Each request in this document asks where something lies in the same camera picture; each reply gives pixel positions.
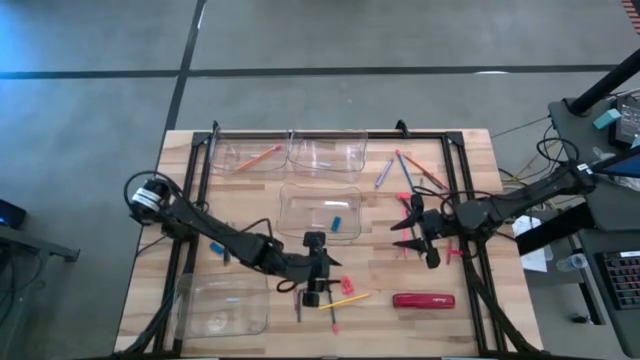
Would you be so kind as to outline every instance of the small blue object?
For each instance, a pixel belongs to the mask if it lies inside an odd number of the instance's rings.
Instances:
[[[606,126],[608,126],[609,124],[611,124],[612,122],[620,119],[621,115],[620,112],[616,109],[611,109],[608,110],[607,112],[605,112],[604,114],[600,115],[599,118],[596,119],[596,121],[593,122],[593,126],[596,127],[596,129],[600,130],[605,128]]]
[[[211,242],[211,245],[209,245],[209,248],[213,250],[213,252],[216,254],[219,254],[219,255],[224,254],[224,249],[222,248],[222,246],[218,245],[215,242]]]
[[[338,228],[340,227],[340,216],[336,216],[333,218],[333,224],[331,224],[331,231],[336,232],[338,231]]]

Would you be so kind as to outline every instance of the orange pencil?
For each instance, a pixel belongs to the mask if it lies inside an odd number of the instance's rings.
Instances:
[[[417,161],[413,160],[412,158],[408,157],[407,154],[402,154],[404,155],[404,158],[407,159],[407,161],[409,161],[410,163],[412,163],[413,165],[415,165],[415,167],[417,167],[418,169],[420,169],[420,171],[422,171],[422,173],[424,174],[424,176],[426,176],[429,180],[431,180],[431,182],[440,188],[440,190],[446,190],[449,191],[449,188],[442,182],[440,181],[437,177],[435,177],[435,175],[433,175],[432,173],[428,172],[427,169],[423,168],[422,165],[418,164]]]
[[[255,164],[256,162],[260,161],[260,159],[262,159],[262,158],[264,158],[265,156],[267,156],[267,155],[271,154],[272,152],[277,151],[277,150],[280,150],[280,147],[281,147],[281,145],[280,145],[280,144],[278,144],[278,145],[276,145],[276,146],[272,147],[271,149],[269,149],[269,150],[267,150],[267,151],[263,152],[262,154],[260,154],[260,155],[258,155],[258,156],[256,156],[256,157],[254,157],[253,159],[251,159],[251,160],[249,160],[249,161],[245,162],[244,164],[242,164],[242,165],[238,166],[238,167],[236,168],[236,170],[235,170],[235,171],[241,171],[241,170],[244,170],[245,168],[247,168],[247,167],[249,167],[249,166],[251,166],[251,165]]]

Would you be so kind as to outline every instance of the wooden tabletop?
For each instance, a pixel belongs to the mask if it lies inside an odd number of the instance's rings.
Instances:
[[[487,130],[462,130],[467,156],[476,190],[500,192],[502,190],[491,140]],[[165,138],[158,171],[183,184],[189,155],[192,131],[170,131]],[[334,143],[335,148],[342,146]],[[216,146],[216,161],[223,161],[221,153],[233,147],[232,140]],[[395,199],[397,192],[409,191],[407,180],[398,161],[393,164],[383,185],[374,189],[376,177],[399,148],[438,178],[446,180],[441,145],[435,140],[373,140],[367,144],[366,165],[354,183],[307,176],[292,172],[288,163],[284,172],[271,172],[270,176],[232,176],[214,169],[209,178],[207,202],[216,218],[240,228],[256,219],[269,217],[274,226],[280,214],[280,191],[284,184],[323,189],[357,187],[362,194],[361,230],[352,241],[330,241],[328,253],[342,267],[332,267],[331,278],[348,275],[355,288],[354,294],[371,293],[366,299],[349,306],[336,308],[339,334],[331,329],[330,313],[314,308],[303,309],[303,321],[296,321],[293,296],[280,294],[275,286],[280,280],[268,277],[269,321],[258,335],[186,339],[183,356],[251,356],[251,357],[317,357],[317,356],[472,356],[477,354],[471,312],[462,264],[454,258],[445,263],[447,240],[434,244],[439,248],[442,263],[437,269],[428,269],[415,253],[404,258],[402,250],[391,245],[401,240],[402,232],[389,231],[389,227],[402,219],[403,208]],[[239,147],[245,151],[248,147]],[[274,163],[280,155],[274,155]],[[457,154],[453,153],[458,169]],[[197,166],[194,189],[197,189],[201,162]],[[408,165],[415,184],[420,172]],[[457,173],[458,183],[462,177]],[[435,190],[430,182],[426,187]],[[425,197],[425,207],[436,207],[439,200]],[[257,231],[266,231],[259,227]],[[146,228],[140,246],[160,236],[159,227]],[[301,239],[275,236],[285,244],[285,251],[306,254]],[[457,248],[457,239],[453,239]],[[234,259],[223,266],[221,256],[209,249],[210,241],[201,237],[195,274],[246,273],[248,270]],[[115,349],[131,344],[158,309],[165,282],[171,241],[165,240],[145,251],[133,269],[131,284],[123,312]],[[495,237],[487,244],[498,300],[518,330],[534,346],[541,348],[538,327],[529,297],[524,272],[516,244]],[[451,310],[394,309],[393,294],[400,292],[432,292],[453,294],[456,308]],[[334,290],[334,301],[346,298],[339,287]],[[488,312],[483,306],[483,318],[489,344],[493,344]],[[172,331],[165,343],[170,348]]]

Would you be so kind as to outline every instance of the red case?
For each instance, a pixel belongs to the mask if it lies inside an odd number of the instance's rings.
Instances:
[[[456,298],[448,294],[402,293],[393,295],[393,307],[415,309],[453,309]]]

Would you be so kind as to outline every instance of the transparent plastic container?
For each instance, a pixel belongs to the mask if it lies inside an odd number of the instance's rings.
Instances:
[[[343,130],[340,138],[313,139],[293,133],[289,161],[295,173],[353,182],[364,169],[368,134]]]
[[[283,131],[271,139],[232,139],[220,134],[211,167],[223,176],[283,172],[291,144],[289,134]]]
[[[255,335],[269,322],[267,277],[260,273],[182,275],[171,328],[176,339]]]
[[[353,240],[360,236],[361,211],[362,193],[355,187],[322,189],[285,184],[280,189],[276,229],[284,236],[300,239],[307,231],[322,231],[327,240]]]

